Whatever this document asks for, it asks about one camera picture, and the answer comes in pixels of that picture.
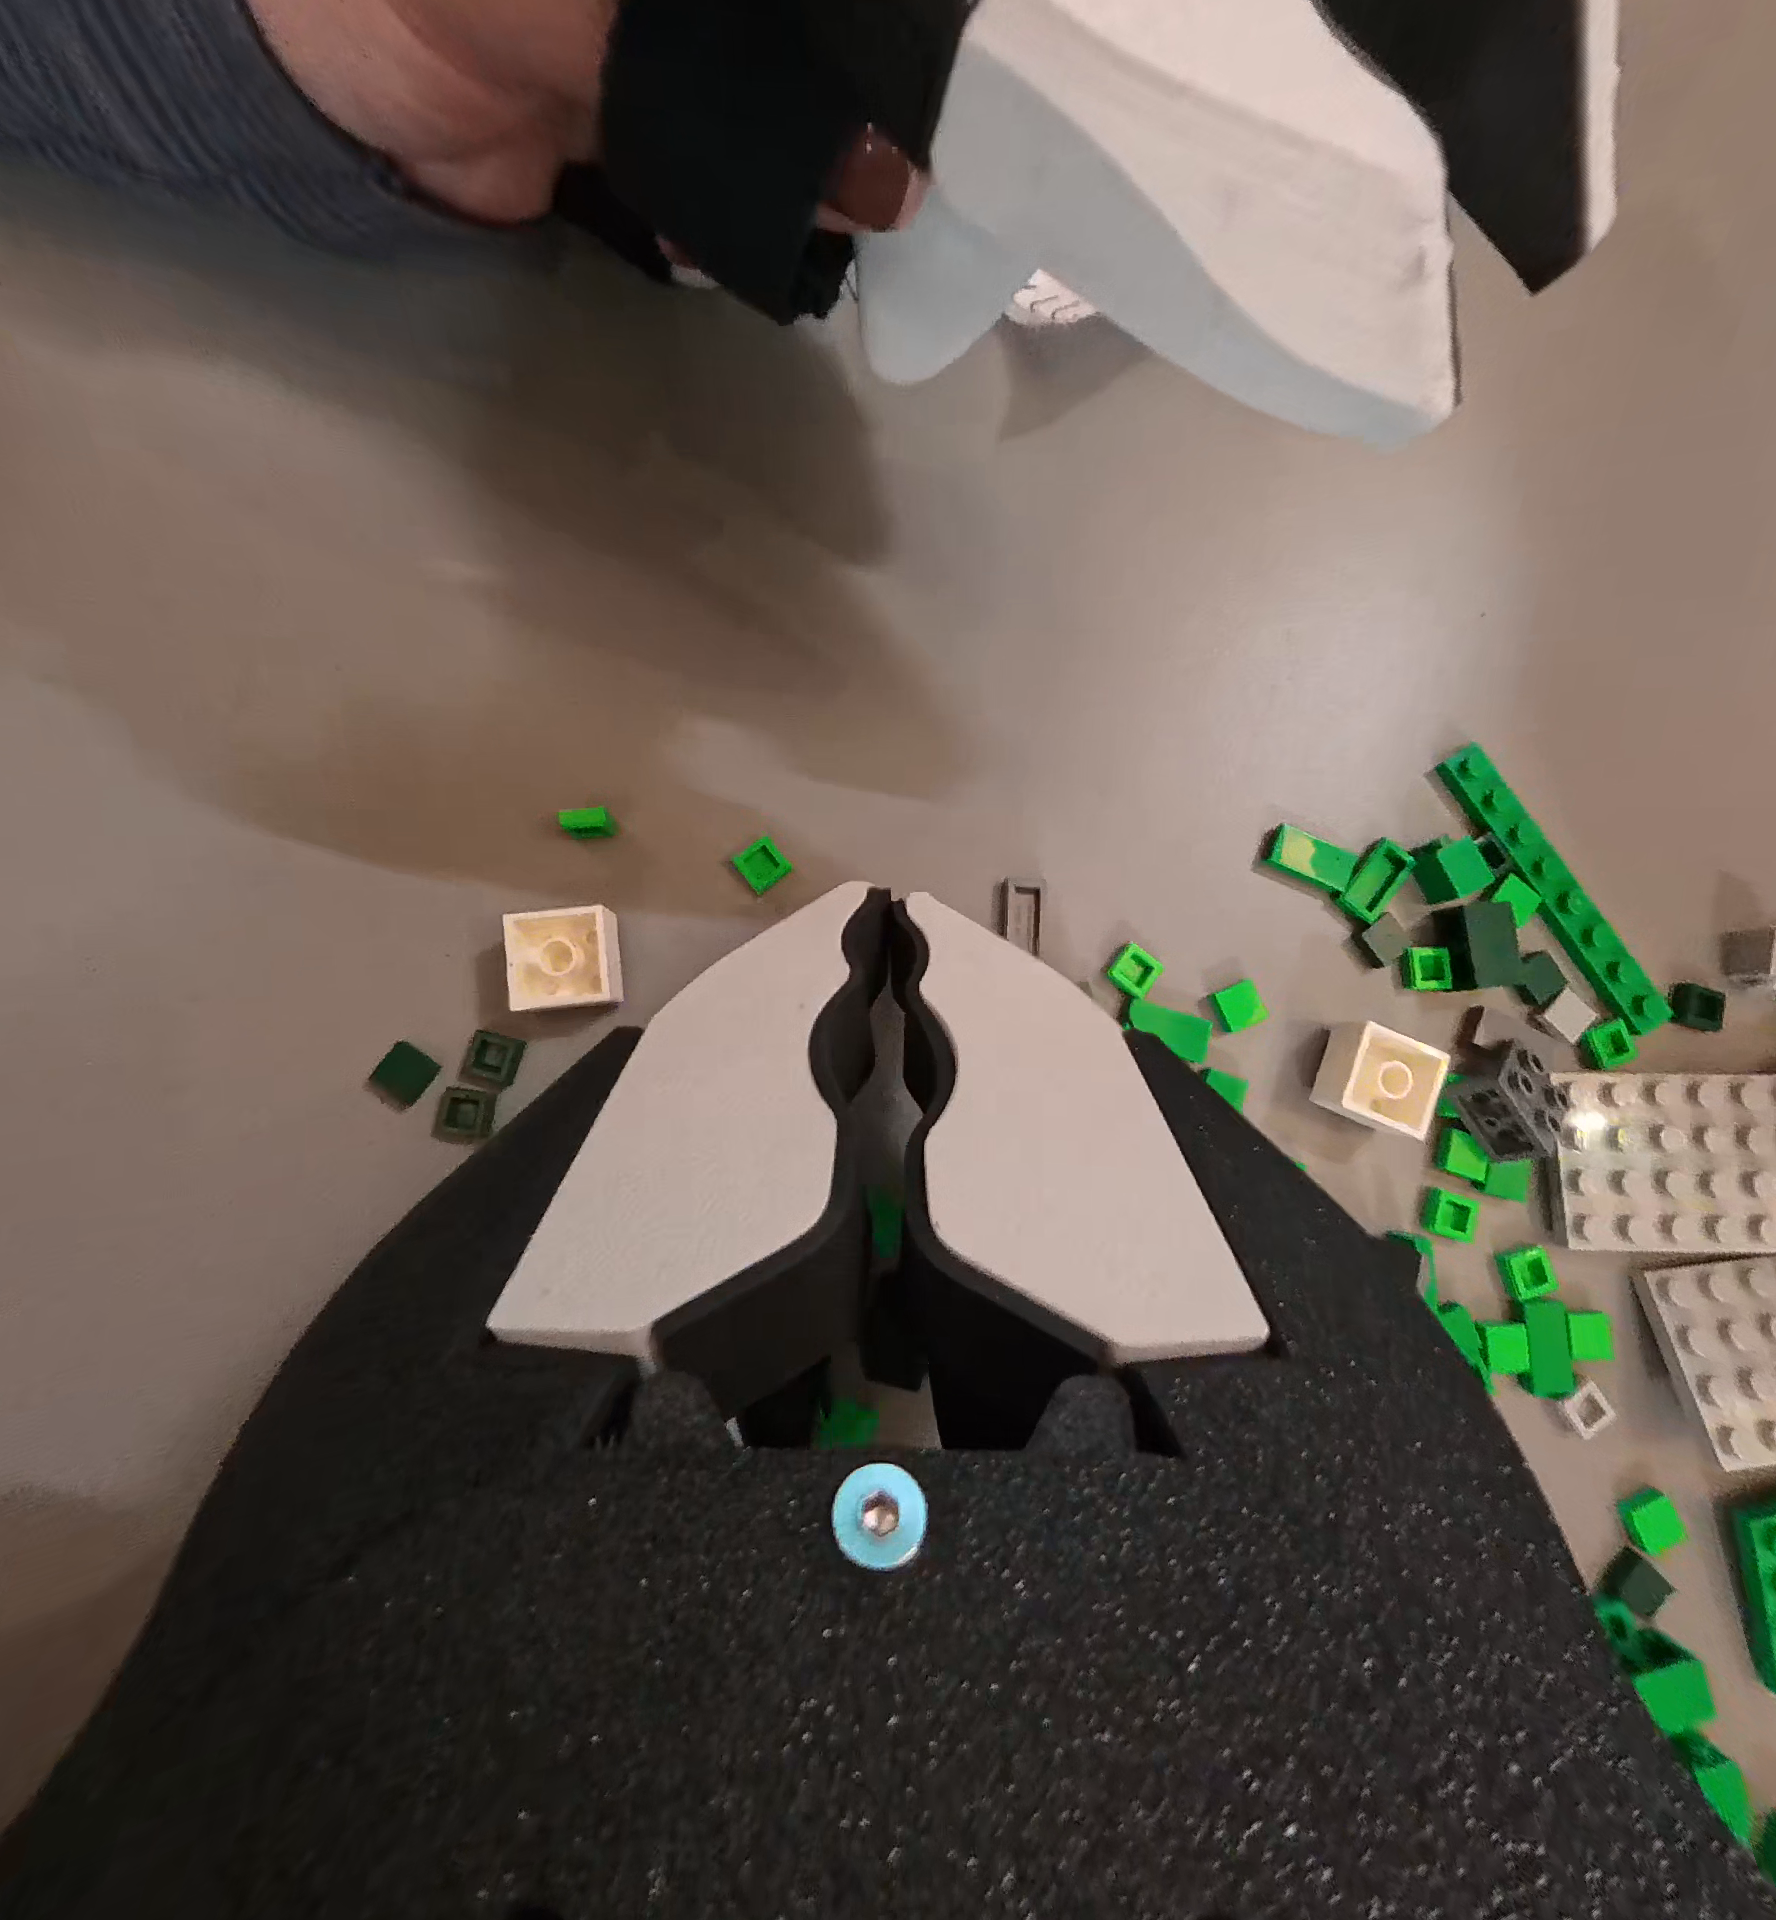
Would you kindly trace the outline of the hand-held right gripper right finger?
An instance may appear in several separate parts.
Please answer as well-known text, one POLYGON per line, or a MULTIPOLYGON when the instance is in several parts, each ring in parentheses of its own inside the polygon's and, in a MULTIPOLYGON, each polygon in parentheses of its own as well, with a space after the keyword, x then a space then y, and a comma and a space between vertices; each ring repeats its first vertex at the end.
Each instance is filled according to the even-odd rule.
POLYGON ((906 1192, 940 1278, 1104 1365, 1256 1354, 1259 1303, 1082 987, 928 893, 891 922, 906 1192))

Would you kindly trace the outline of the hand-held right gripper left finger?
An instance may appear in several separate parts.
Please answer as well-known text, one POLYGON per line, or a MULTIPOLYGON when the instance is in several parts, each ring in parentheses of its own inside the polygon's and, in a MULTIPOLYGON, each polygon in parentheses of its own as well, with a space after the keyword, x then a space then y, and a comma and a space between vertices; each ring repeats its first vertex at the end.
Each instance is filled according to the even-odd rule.
POLYGON ((507 1346, 799 1374, 853 1338, 890 894, 843 882, 642 1031, 491 1306, 507 1346))

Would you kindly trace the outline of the white square brick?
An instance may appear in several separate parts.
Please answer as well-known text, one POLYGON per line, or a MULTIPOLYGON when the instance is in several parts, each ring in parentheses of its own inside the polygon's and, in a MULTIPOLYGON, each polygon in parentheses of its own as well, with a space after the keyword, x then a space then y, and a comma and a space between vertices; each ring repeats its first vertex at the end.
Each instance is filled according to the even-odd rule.
POLYGON ((606 905, 501 918, 505 999, 514 1013, 614 1007, 624 1002, 620 919, 606 905))
POLYGON ((1451 1054, 1376 1022, 1327 1031, 1308 1101, 1381 1134, 1423 1141, 1435 1118, 1451 1054))

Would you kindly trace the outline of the pile of small green bricks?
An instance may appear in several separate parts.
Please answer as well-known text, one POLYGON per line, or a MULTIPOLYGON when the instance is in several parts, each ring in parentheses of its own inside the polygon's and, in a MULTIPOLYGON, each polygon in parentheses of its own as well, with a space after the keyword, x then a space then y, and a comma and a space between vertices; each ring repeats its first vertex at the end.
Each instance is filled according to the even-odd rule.
POLYGON ((1628 1542, 1585 1590, 1491 1388, 1587 1387, 1552 1289, 1484 1322, 1134 1044, 1270 1317, 1128 1371, 1166 1453, 1065 1485, 1065 1869, 1101 1916, 1776 1916, 1705 1676, 1628 1542))

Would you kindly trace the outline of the person's left forearm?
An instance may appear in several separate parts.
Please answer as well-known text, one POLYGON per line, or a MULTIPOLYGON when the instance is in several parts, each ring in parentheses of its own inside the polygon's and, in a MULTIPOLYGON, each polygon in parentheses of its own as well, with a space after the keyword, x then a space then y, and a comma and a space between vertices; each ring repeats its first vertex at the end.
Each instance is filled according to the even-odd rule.
POLYGON ((285 77, 234 2, 0 2, 0 163, 251 211, 344 255, 450 228, 285 77))

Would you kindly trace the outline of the grey desk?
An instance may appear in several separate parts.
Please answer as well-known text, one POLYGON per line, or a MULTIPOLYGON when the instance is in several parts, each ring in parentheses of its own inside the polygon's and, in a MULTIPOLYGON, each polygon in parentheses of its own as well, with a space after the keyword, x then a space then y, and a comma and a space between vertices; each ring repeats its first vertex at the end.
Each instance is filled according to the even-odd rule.
POLYGON ((1776 168, 1628 174, 1541 297, 1459 237, 1465 402, 1395 453, 1102 324, 896 389, 846 312, 0 174, 0 1831, 275 1359, 468 1164, 373 1060, 523 1032, 515 1113, 602 1032, 503 1019, 503 913, 614 910, 640 1019, 796 893, 1040 878, 1092 995, 1124 941, 1168 1004, 1256 983, 1222 1058, 1372 1228, 1423 1153, 1311 1109, 1322 1036, 1456 1013, 1272 827, 1428 841, 1476 741, 1656 983, 1776 922, 1776 168))

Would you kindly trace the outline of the person's left hand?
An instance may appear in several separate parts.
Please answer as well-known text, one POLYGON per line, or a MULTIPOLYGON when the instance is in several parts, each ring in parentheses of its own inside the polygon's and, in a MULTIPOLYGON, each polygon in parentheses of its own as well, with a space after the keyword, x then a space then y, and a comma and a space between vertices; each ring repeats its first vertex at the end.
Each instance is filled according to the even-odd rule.
POLYGON ((424 197, 511 228, 596 156, 614 2, 251 2, 288 81, 424 197))

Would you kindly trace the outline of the dark grey holed brick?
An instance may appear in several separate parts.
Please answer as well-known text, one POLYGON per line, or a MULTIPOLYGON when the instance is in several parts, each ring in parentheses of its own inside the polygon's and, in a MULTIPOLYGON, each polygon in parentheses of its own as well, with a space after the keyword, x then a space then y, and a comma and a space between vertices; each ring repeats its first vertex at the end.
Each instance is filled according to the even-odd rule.
POLYGON ((1446 1098, 1491 1162, 1541 1162, 1557 1153, 1566 1094, 1538 1050, 1515 1041, 1475 1048, 1446 1098))

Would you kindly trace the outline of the long narrow green plate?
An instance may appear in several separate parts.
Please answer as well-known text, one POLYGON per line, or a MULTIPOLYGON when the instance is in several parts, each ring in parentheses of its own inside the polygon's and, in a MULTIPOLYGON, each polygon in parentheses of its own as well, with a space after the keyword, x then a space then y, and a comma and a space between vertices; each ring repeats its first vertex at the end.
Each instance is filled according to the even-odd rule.
POLYGON ((1498 844, 1505 871, 1538 896, 1541 919, 1602 1012, 1621 1019, 1632 1039, 1672 1024, 1667 993, 1621 939, 1487 752, 1469 743, 1430 772, 1462 820, 1498 844))

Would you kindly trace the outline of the grey studded plate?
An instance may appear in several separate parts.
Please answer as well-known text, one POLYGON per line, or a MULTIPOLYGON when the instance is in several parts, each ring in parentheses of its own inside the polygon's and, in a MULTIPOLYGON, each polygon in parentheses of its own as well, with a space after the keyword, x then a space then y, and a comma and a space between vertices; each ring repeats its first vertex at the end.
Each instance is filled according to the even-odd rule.
POLYGON ((1550 1225, 1582 1253, 1776 1258, 1776 1074, 1562 1074, 1550 1225))
POLYGON ((1635 1293, 1716 1471, 1776 1472, 1776 1258, 1651 1267, 1635 1293))

